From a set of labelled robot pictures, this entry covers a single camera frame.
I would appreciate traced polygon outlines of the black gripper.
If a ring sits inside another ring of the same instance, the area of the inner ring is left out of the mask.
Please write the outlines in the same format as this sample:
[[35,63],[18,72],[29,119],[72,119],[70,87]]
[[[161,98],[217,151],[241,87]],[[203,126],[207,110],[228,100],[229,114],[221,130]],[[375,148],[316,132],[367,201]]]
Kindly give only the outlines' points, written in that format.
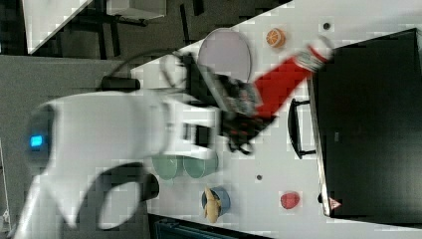
[[214,73],[200,65],[191,53],[182,55],[186,69],[185,92],[200,105],[220,110],[218,134],[225,136],[231,152],[253,154],[252,139],[266,129],[275,119],[256,115],[257,93],[251,84]]

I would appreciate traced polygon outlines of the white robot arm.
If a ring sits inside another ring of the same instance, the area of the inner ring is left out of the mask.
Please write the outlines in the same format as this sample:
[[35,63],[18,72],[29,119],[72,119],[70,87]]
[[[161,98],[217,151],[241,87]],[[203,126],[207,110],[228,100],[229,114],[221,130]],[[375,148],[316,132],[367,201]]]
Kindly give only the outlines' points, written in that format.
[[140,239],[141,203],[159,186],[142,162],[148,157],[215,158],[211,143],[186,139],[186,126],[228,137],[240,150],[270,124],[237,113],[225,89],[191,55],[180,58],[187,87],[101,91],[38,106],[28,127],[29,165],[35,171],[20,220],[9,239]]

